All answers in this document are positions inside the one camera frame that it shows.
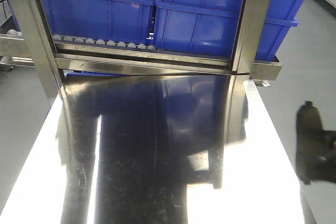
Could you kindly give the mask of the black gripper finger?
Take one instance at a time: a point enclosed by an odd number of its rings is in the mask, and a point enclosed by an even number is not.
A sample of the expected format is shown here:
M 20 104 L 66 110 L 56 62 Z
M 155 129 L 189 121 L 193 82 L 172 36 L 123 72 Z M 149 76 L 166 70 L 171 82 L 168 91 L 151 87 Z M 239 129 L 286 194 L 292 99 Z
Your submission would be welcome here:
M 325 158 L 318 156 L 310 159 L 310 180 L 324 180 L 335 182 L 335 157 Z
M 322 149 L 320 151 L 320 155 L 335 156 L 335 131 L 321 130 L 320 141 L 322 143 Z

